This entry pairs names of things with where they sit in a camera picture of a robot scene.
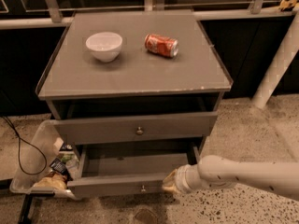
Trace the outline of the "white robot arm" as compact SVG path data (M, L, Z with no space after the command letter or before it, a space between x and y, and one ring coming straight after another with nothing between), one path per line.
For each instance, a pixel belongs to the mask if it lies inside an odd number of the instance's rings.
M189 194L199 189L225 189L242 184L299 200L298 162L242 162L209 155L195 165L183 165L163 181L162 189Z

